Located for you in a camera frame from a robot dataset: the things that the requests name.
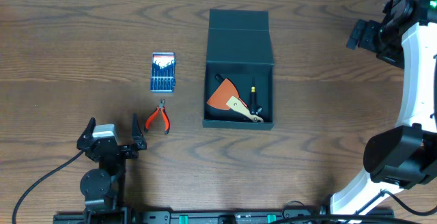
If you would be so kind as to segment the orange blade wooden scraper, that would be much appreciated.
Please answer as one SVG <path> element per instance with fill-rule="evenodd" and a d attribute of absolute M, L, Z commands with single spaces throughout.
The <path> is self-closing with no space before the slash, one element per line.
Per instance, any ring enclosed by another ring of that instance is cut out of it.
<path fill-rule="evenodd" d="M 241 99 L 236 86 L 229 79 L 223 80 L 219 87 L 208 98 L 206 104 L 222 111 L 235 111 L 255 123 L 262 123 L 264 121 L 256 113 L 251 114 L 249 106 Z"/>

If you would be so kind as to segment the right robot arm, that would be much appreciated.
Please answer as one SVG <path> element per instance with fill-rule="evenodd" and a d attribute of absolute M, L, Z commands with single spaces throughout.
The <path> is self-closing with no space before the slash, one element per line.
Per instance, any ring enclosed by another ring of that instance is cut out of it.
<path fill-rule="evenodd" d="M 331 223 L 389 223 L 373 209 L 436 177 L 436 0 L 389 0 L 382 22 L 358 20 L 347 48 L 357 47 L 404 71 L 394 128 L 373 136 L 363 169 L 329 199 Z"/>

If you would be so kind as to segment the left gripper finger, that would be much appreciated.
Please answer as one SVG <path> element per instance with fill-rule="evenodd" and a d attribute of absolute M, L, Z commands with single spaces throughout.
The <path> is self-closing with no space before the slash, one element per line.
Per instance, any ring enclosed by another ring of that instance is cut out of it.
<path fill-rule="evenodd" d="M 134 113 L 132 115 L 132 133 L 131 133 L 132 140 L 136 145 L 143 145 L 144 144 L 144 136 L 141 131 L 141 128 L 139 127 L 137 114 Z"/>
<path fill-rule="evenodd" d="M 93 139 L 93 131 L 96 127 L 96 119 L 94 117 L 91 117 L 88 125 L 86 126 L 85 130 L 83 131 L 82 135 L 80 136 L 80 142 L 81 143 L 88 143 Z"/>

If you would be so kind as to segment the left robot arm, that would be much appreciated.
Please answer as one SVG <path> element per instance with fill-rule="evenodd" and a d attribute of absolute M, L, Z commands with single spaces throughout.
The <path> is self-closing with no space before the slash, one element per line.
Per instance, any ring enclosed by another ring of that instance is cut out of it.
<path fill-rule="evenodd" d="M 80 181 L 86 223 L 142 222 L 141 216 L 124 203 L 126 161 L 136 159 L 147 148 L 136 114 L 132 117 L 131 137 L 131 144 L 119 145 L 113 124 L 97 125 L 91 118 L 78 138 L 77 149 L 98 163 L 98 168 L 85 173 Z"/>

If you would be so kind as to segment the dark green box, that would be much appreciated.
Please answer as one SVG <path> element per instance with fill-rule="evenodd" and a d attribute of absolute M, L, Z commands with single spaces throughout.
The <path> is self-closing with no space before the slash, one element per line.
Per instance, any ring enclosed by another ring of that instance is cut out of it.
<path fill-rule="evenodd" d="M 267 11 L 210 10 L 204 101 L 224 79 L 229 79 L 249 106 L 255 77 L 257 115 L 255 123 L 235 111 L 222 111 L 204 104 L 203 127 L 271 130 L 273 122 L 274 58 Z"/>

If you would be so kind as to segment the black yellow screwdriver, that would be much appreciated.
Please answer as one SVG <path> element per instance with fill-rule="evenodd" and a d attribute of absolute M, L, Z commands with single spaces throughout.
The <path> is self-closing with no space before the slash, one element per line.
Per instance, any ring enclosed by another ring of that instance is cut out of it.
<path fill-rule="evenodd" d="M 255 88 L 255 77 L 252 78 L 251 84 L 251 93 L 250 93 L 250 101 L 249 101 L 249 111 L 251 115 L 255 115 L 257 113 L 257 95 Z"/>

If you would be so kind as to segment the orange handled pliers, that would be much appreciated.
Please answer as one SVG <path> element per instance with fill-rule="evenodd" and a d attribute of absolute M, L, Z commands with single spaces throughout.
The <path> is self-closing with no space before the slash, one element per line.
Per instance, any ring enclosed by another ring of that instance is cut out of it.
<path fill-rule="evenodd" d="M 169 134 L 169 131 L 171 129 L 171 122 L 169 120 L 169 117 L 167 115 L 166 112 L 166 108 L 165 108 L 165 99 L 161 98 L 159 104 L 156 106 L 155 111 L 147 118 L 145 125 L 144 125 L 144 131 L 148 132 L 150 125 L 152 124 L 152 122 L 156 119 L 156 117 L 158 116 L 158 114 L 161 113 L 162 117 L 163 117 L 163 121 L 165 123 L 165 130 L 164 133 L 166 135 Z"/>

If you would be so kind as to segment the blue screwdriver set case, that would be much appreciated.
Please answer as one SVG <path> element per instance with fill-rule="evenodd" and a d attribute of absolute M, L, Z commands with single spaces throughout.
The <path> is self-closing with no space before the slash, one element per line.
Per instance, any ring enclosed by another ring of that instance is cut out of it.
<path fill-rule="evenodd" d="M 152 53 L 152 72 L 150 91 L 152 93 L 173 93 L 175 89 L 175 66 L 177 58 L 174 52 Z"/>

